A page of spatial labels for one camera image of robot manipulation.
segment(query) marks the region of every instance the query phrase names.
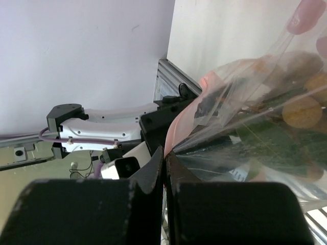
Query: black plastic part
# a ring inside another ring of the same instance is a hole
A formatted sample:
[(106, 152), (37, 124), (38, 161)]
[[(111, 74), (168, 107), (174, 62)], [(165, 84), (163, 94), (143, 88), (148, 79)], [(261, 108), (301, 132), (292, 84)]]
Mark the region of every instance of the black plastic part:
[(179, 102), (179, 101), (180, 101), (179, 97), (171, 96), (171, 95), (164, 96), (162, 98), (162, 103), (163, 104), (172, 104), (172, 103), (176, 103), (176, 102)]
[(197, 95), (194, 94), (185, 83), (179, 84), (178, 92), (179, 96), (186, 100), (195, 99), (197, 97)]
[(93, 161), (97, 161), (98, 159), (99, 159), (98, 156), (92, 156), (92, 157), (91, 157), (92, 162), (93, 162)]
[(24, 152), (21, 151), (21, 150), (15, 152), (15, 155), (18, 156), (18, 157), (22, 156), (23, 154), (24, 154)]
[(122, 151), (122, 154), (124, 155), (141, 143), (142, 140), (140, 139), (123, 141), (118, 144), (118, 149), (120, 149)]
[(55, 106), (46, 116), (49, 131), (60, 132), (60, 124), (70, 118), (87, 120), (88, 115), (84, 113), (84, 108), (79, 104), (63, 104)]
[(63, 158), (65, 158), (69, 154), (62, 147), (61, 143), (53, 143), (51, 150), (52, 150), (53, 156), (56, 159), (63, 159)]
[(201, 182), (166, 158), (170, 244), (314, 244), (294, 193), (279, 183)]
[(127, 179), (140, 169), (138, 160), (135, 157), (116, 159), (114, 165), (120, 179)]
[(193, 100), (179, 98), (179, 102), (168, 104), (164, 104), (163, 101), (157, 101), (156, 103), (159, 105), (157, 111), (141, 116), (139, 125), (142, 130), (142, 138), (147, 143), (151, 155), (159, 146), (165, 146), (170, 124)]
[(163, 156), (159, 148), (130, 179), (32, 182), (18, 197), (0, 244), (159, 245)]
[(123, 153), (121, 149), (109, 149), (102, 152), (100, 161), (103, 163), (109, 163), (115, 159), (122, 158)]

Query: plastic bag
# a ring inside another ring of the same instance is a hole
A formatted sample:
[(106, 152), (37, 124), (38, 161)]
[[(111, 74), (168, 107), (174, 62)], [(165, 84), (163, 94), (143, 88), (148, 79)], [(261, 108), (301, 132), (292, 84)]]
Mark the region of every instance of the plastic bag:
[(277, 181), (327, 206), (326, 2), (303, 0), (257, 59), (218, 67), (171, 124), (165, 155), (205, 181)]

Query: black bracket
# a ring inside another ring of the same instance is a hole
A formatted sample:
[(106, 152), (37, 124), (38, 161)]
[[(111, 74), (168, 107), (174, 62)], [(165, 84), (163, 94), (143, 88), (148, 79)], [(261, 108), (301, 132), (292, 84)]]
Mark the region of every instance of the black bracket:
[(178, 92), (179, 92), (179, 96), (185, 100), (195, 99), (198, 97), (198, 95), (193, 93), (185, 83), (179, 84)]
[(122, 158), (123, 155), (128, 153), (131, 149), (138, 146), (142, 141), (141, 140), (128, 140), (120, 142), (117, 148), (107, 149), (102, 152), (100, 160), (103, 163), (109, 163), (115, 159)]
[(70, 118), (87, 120), (88, 115), (84, 113), (84, 108), (79, 104), (63, 104), (55, 106), (46, 116), (49, 131), (60, 132), (60, 124)]
[(193, 100), (174, 96), (164, 97), (162, 101), (156, 102), (160, 106), (159, 110), (141, 116), (139, 125), (142, 138), (147, 143), (151, 155), (159, 146), (165, 146), (170, 124)]
[(314, 244), (298, 200), (286, 185), (201, 182), (173, 152), (166, 165), (171, 245)]
[(140, 167), (135, 157), (119, 158), (114, 161), (120, 179), (126, 179), (136, 173)]

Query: wire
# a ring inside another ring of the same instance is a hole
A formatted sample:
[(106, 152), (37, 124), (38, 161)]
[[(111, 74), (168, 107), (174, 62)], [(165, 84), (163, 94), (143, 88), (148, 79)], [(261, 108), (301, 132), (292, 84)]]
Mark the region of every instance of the wire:
[(98, 179), (100, 177), (103, 164), (102, 161), (99, 161), (97, 168), (94, 170), (94, 178)]
[(116, 142), (114, 140), (105, 140), (105, 139), (52, 139), (44, 137), (43, 134), (48, 131), (49, 128), (42, 129), (39, 133), (39, 139), (47, 142), (53, 143), (86, 143), (86, 144), (106, 144), (106, 145), (114, 145)]
[(212, 173), (212, 174), (219, 174), (219, 175), (221, 174), (219, 172), (205, 170), (205, 169), (201, 169), (201, 168), (188, 168), (188, 170), (198, 170), (198, 171), (204, 171), (204, 172), (208, 172), (208, 173)]
[[(71, 169), (69, 169), (69, 172), (71, 173), (70, 175), (69, 175), (69, 178), (71, 178), (72, 177), (72, 175), (74, 174), (74, 173), (77, 173), (77, 174), (79, 174), (81, 177), (83, 177), (83, 178), (87, 178), (87, 177), (89, 177), (90, 175), (91, 175), (91, 173), (92, 173), (92, 169), (93, 169), (93, 158), (92, 158), (92, 153), (93, 153), (93, 151), (90, 151), (90, 158), (91, 158), (91, 163), (90, 163), (90, 165), (87, 167), (87, 168), (85, 168), (85, 169), (73, 169), (73, 168), (71, 168)], [(90, 169), (90, 171), (88, 172), (88, 174), (86, 174), (86, 175), (82, 175), (79, 171), (86, 171), (86, 170), (89, 170)]]

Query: screw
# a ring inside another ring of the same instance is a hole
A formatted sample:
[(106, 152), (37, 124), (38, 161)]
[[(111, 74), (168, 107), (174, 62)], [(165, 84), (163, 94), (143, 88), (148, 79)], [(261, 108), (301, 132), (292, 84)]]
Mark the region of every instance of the screw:
[(15, 152), (15, 155), (16, 155), (17, 157), (20, 157), (20, 156), (22, 156), (23, 154), (24, 154), (24, 153), (23, 153), (21, 150)]

